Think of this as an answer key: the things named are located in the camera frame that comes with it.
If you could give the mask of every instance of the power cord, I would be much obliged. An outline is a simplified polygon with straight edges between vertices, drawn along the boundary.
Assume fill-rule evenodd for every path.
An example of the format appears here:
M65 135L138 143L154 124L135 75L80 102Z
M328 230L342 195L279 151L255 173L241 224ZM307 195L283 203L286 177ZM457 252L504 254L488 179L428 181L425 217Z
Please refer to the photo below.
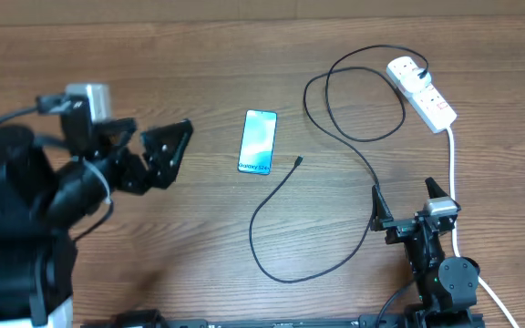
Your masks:
M31 114L31 113L36 113L37 112L37 108L22 108L22 109L18 109L14 112L11 112L11 113L8 113L8 114L5 114L3 116L0 117L0 125L2 123L5 123L6 121L12 119L12 118L18 118L20 116L23 116L23 115L27 115L27 114Z
M374 183L379 187L380 181L378 180L378 176L376 175L376 172L374 171L374 169L372 168L372 166L370 165L368 160L364 157L364 155L358 149L356 149L354 146L352 146L352 144L350 144L349 142L345 141L343 138L340 138L340 137L336 136L335 134L327 131L325 128L321 127L314 120L314 118L312 117L311 113L309 112L309 108L307 107L307 91L309 89L309 86L311 86L313 84L313 82L315 82L316 80L318 80L318 79L320 79L322 77L326 77L326 79L325 79L325 105L327 107L327 112L328 112L332 122L334 123L335 127L337 128L337 130L344 137L346 137L346 138L348 138L350 140L353 140L353 141L357 141L357 142L373 142L373 141L378 141L378 140L381 140L383 138L386 138L386 137L392 135L393 133L395 133L402 126L402 124L404 123L405 118L407 116L407 112L406 112L406 109L405 109L405 105L404 105L404 103L402 101L402 94L394 86L394 84L392 82L390 82L388 80L388 78L385 77L382 73L380 73L380 72L378 72L378 71L376 71L376 70L374 70L373 68L370 68L370 67L344 67L344 68L335 69L335 67L339 63L341 63L344 59L350 57L351 55L357 54L359 52L362 52L362 51L365 51L365 50L368 50L368 49L378 48L378 47L385 47L385 48L393 48L393 49L398 49L398 50L404 50L404 51L407 51L407 52L409 52L411 54L415 54L415 55L421 57L425 61L425 63L427 63L427 69L428 69L427 59L424 56L420 55L418 52L416 52L416 51L414 51L412 49L408 49L408 48L403 47L403 46L391 46L391 45L375 45L375 46L363 47L363 48L357 49L355 51L352 51L351 53L346 54L345 56L343 56L340 59L338 59L337 61L335 61L335 63L331 66L331 68L329 69L329 71L327 73L321 74L321 75L319 75L317 77L313 77L312 79L310 79L309 82L307 82L307 84L305 85L305 89L304 89L304 93L303 93L303 105L304 105L305 114L307 114L307 117L311 120L311 122L317 128L319 128L321 131L323 131L326 135L328 135L328 136L338 140L339 142L345 144L347 147L349 147L351 150L353 150L362 159L362 161L366 164L366 166L368 167L370 173L372 174L372 177L374 179ZM424 76L427 73L427 69L425 69L425 71L422 72L422 76ZM355 138L355 137L352 137L352 136L346 134L340 128L340 126L337 124L337 121L335 120L335 117L334 117L333 110L332 110L332 108L330 106L330 103L329 103L329 79L330 79L332 74L341 73L341 72L345 72L345 71L351 71L351 70L365 70L365 71L372 72L372 73L378 75L379 77L381 77L388 84L388 86L392 89L392 91L395 93L396 97L398 98L398 103L400 104L400 108L402 110L402 118L400 119L400 122L398 123L398 125L395 128L393 128L392 130L390 130L389 132L387 132L386 134L384 134L382 136L379 136L379 137L376 137L376 138ZM364 230L364 233L362 235L362 238L360 239L360 242L358 242L358 244L354 248L354 250L345 259L343 259L342 261L337 263L335 266L333 266L333 267L331 267L331 268L329 268L327 270L324 270L322 272L319 272L319 273L316 273L316 274L313 274L313 275L310 275L310 276L307 276L307 277L299 278L299 279L293 279L293 280L280 279L280 278L277 278L277 277L273 276L272 274L270 274L268 271L266 271L263 268L263 266L261 265L261 263L260 263L260 261L258 259L258 256L256 255L256 251L254 249L254 245L253 245L253 242L252 242L252 225L254 224L254 219L256 218L256 214L259 212L259 210L273 197L273 195L291 177L293 172L297 169L297 167L301 164L302 161L303 161L303 157L299 156L297 158L297 160L295 161L295 163L293 165L293 168L286 175L286 177L283 179L283 181L281 181L281 183L273 190L273 192L271 192L271 194L269 196L267 196L266 199L264 199L262 201L262 203L256 208L256 210L254 211L254 214L252 215L251 224L250 224L250 227L249 227L249 243L250 243L250 246L251 246L252 256L253 256L254 260L256 261L256 264L258 265L258 267L261 270L261 272L264 273L264 275L266 275L267 277L269 277L270 279L272 279L272 280L274 280L276 282L281 282L281 283L298 283L298 282L310 281L312 279L324 276L324 275L326 275L329 272L333 272L334 270L337 270L338 268L340 268L342 265L346 264L359 251L360 247L362 246L362 243L364 243L365 236L366 236L368 230L370 229L370 225L372 223L372 220L376 216L376 208L373 208L372 209L372 215L371 215L370 219L368 220L368 223L367 223L367 225L365 227L365 230Z
M100 218L100 220L97 221L97 223L93 224L90 228L86 229L84 232L80 233L76 236L76 238L73 240L74 243L77 243L81 239L88 236L92 231L96 230L98 227L100 227L103 223L105 223L110 217L113 215L113 212L115 211L115 203L111 201L108 204L108 210L105 213L105 215Z
M455 200L457 198L457 193L455 192L455 138L453 136L453 130L451 127L447 128L447 135L448 135L448 158L449 158L449 165L448 165L448 185L449 185L449 193L451 195L451 198ZM457 257L461 257L461 254L459 252L458 248L458 233L457 233L457 223L455 222L455 229L451 232L451 241L453 244L453 253ZM498 307L501 309L501 311L506 315L508 320L510 321L510 324L514 328L520 328L518 326L518 323L516 323L516 320L511 315L510 311L508 311L508 308L506 308L506 305L499 299L498 295L491 290L489 285L481 279L481 276L479 276L479 284L483 287L483 289L488 292L489 296L493 299L493 301L498 305Z
M386 303L384 303L384 305L382 306L382 309L380 309L380 312L378 313L378 316L376 317L376 326L375 328L380 328L380 322L382 321L382 317L384 317L384 314L386 313L386 310L388 310L388 307L390 307L390 305L400 296L402 296L405 292L407 292L407 290L410 288L410 286L412 286L413 283L415 283L417 281L417 277L413 278L410 280L410 282L407 282L406 285L400 287L400 289L398 289L395 293L392 294L392 296L390 296L390 298L388 299L388 301L386 301Z

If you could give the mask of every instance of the smartphone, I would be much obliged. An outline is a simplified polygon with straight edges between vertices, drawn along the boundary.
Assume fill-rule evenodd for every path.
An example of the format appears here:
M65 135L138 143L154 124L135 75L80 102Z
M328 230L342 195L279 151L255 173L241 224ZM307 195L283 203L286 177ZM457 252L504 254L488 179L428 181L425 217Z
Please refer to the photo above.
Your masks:
M246 111L238 171L255 174L271 173L277 113L250 109Z

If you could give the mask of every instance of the white cable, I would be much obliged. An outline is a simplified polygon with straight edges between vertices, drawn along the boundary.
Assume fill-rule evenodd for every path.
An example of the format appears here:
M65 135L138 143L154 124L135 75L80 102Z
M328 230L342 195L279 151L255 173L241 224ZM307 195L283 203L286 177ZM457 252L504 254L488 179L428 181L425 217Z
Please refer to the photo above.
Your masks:
M453 200L456 199L457 194L455 193L455 138L453 137L453 130L451 130L451 127L447 128L447 135L448 135L448 185L449 185L449 193L451 195L451 198ZM459 253L458 248L458 237L457 237L457 222L455 222L455 229L451 232L451 240L453 241L453 253L457 257L461 257L461 254ZM503 302L499 299L498 295L494 293L489 285L479 277L479 284L488 292L489 296L493 299L493 301L498 305L498 307L501 309L501 311L506 315L508 320L511 323L511 326L514 328L520 328L516 321L514 320L514 317L511 315L510 311L506 308L506 305L503 304Z
M112 199L110 198L110 186L108 185L107 178L102 174L102 172L97 169L96 166L94 166L91 162L87 161L85 158L79 158L77 156L72 158L73 161L78 162L82 161L82 164L87 167L87 169L90 169L90 171L97 176L97 178L102 183L103 187L105 187L105 192L107 193L107 197L105 198L105 203L110 204L112 202Z

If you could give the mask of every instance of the charging cable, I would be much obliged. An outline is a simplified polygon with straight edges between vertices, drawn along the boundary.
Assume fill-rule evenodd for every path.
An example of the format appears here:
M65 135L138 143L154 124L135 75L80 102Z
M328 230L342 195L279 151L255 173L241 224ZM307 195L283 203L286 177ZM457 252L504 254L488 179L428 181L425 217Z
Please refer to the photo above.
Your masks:
M416 51L414 51L412 49L409 49L409 48L406 48L406 47L403 47L403 46L393 46L393 45L366 46L366 47L363 47L361 49L357 49L355 51L352 51L351 53L349 53L349 54L341 57L337 61L335 61L335 63L331 66L331 68L329 69L329 71L327 73L323 73L321 75L318 75L317 77L313 77L312 79L310 79L307 82L307 84L305 85L305 89L304 89L304 92L303 92L303 108L304 108L304 111L305 111L305 114L307 115L307 117L311 120L311 122L317 128L319 128L322 132L324 132L326 135L330 136L331 138L334 138L337 141L339 141L339 142L343 143L344 145L346 145L347 147L349 147L351 150L353 150L362 159L362 161L365 163L366 167L368 168L369 172L372 174L372 177L374 179L375 185L379 187L380 186L380 181L378 180L378 176L376 175L376 172L374 171L374 169L370 165L370 162L367 160L367 158L356 147L354 147L350 142L346 141L346 139L352 140L352 141L356 141L356 142L374 142L374 141L378 141L378 140L381 140L383 138L389 137L390 135L392 135L393 133L398 131L398 129L402 126L402 124L404 123L405 118L407 116L407 111L405 109L404 102L402 101L402 94L398 91L398 88L395 87L395 85L392 82L390 82L388 80L388 78L386 78L386 76L384 74L374 70L373 68L370 68L370 67L343 67L343 68L335 68L339 63L341 63L344 59L350 57L351 55L355 55L355 54L360 53L362 51L366 51L366 50L374 49L374 48L392 48L392 49L407 51L407 52L409 52L409 53L411 53L413 55L419 56L425 63L427 63L427 67L428 67L427 59L424 56L420 55L418 52L416 52ZM388 131L387 133L385 133L385 134L383 134L383 135L381 135L379 137L375 137L375 138L356 138L356 137L350 136L349 134L345 133L345 131L342 130L342 128L339 126L339 124L337 123L337 121L335 119L333 110L332 110L330 102L329 102L329 80L330 80L330 77L333 74L337 74L337 73L341 73L341 72L347 72L347 71L352 71L352 70L354 70L354 71L363 70L363 71L367 71L367 72L374 73L374 74L378 75L380 78L382 78L388 84L388 86L390 87L392 92L394 92L396 98L398 99L398 104L400 105L402 117L401 117L400 121L398 122L398 125L396 125L393 129L391 129L390 131ZM423 70L419 71L418 74L419 74L420 77L425 77L427 75L427 70L423 69ZM313 84L313 82L317 81L320 78L324 78L324 77L325 77L325 89L324 89L324 92L325 92L325 107L327 109L327 113L329 114L330 119L332 120L332 123L334 124L335 128L341 134L341 137L337 136L336 134L334 134L332 132L329 132L327 129L325 129L322 126L320 126L319 123L317 123L314 120L313 116L309 112L309 108L307 107L307 90L309 89L309 86L311 86ZM368 223L366 224L366 226L364 228L364 232L362 234L362 238L360 239L360 242L357 243L357 245L355 246L354 250L347 257L345 257L342 261L338 262L336 265L332 266L331 268L329 268L327 270L324 270L322 272L310 275L310 276L306 276L306 277L299 278L299 279L291 279L291 280L280 279L280 278L277 278L274 275L270 274L261 265L261 263L259 261L259 258L258 258L258 255L256 254L256 250L254 249L254 245L253 245L253 242L252 242L252 225L254 224L254 219L256 218L256 214L259 212L259 210L264 206L264 204L266 204L271 199L271 197L291 177L293 172L297 169L297 167L301 164L302 161L303 161L303 157L299 156L297 158L297 160L295 161L295 163L293 165L293 168L286 175L286 177L283 179L283 181L256 208L256 210L254 211L254 214L252 215L251 225L250 225L250 228L249 228L249 243L251 245L252 256L253 256L254 260L256 261L256 265L258 265L259 269L261 270L262 273L264 273L264 275L266 275L270 279L272 279L272 280L274 280L276 282L280 282L280 283L298 283L298 282L310 281L312 279L324 276L324 275L326 275L329 272L333 272L334 270L340 268L342 265L346 264L360 250L360 247L362 247L362 243L364 242L365 236L368 233L368 230L370 229L370 225L372 223L372 220L376 217L376 208L373 208L372 209L372 215L371 215L370 219L368 220Z
M5 123L6 121L12 119L12 118L17 118L17 117L20 117L20 116L23 116L23 115L32 114L32 113L36 113L36 112L37 112L37 108L23 108L23 109L19 109L17 111L14 111L12 113L5 114L5 115L0 117L0 125Z
M447 135L448 135L448 188L449 193L451 195L451 198L455 200L457 198L457 193L455 192L455 138L453 136L453 130L451 127L447 127ZM459 253L459 247L458 247L458 233L457 233L457 222L455 221L455 229L451 232L451 240L453 243L453 253L457 257L461 257L461 254ZM498 307L501 309L501 311L506 315L508 320L511 323L511 326L514 328L520 328L518 326L518 323L516 323L516 320L511 315L510 311L508 311L508 308L506 308L506 305L499 299L498 295L491 290L491 287L483 280L481 279L481 276L479 276L479 284L483 287L483 289L488 292L489 296L493 299L493 301L498 305Z

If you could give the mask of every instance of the power strip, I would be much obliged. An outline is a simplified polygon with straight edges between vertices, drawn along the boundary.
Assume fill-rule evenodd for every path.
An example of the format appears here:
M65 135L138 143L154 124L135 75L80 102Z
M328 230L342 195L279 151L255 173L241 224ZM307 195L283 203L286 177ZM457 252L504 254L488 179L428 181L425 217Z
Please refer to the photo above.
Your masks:
M410 105L434 132L441 132L457 118L457 114L431 83L430 73L424 77L424 71L410 56L399 57L388 64L386 72Z

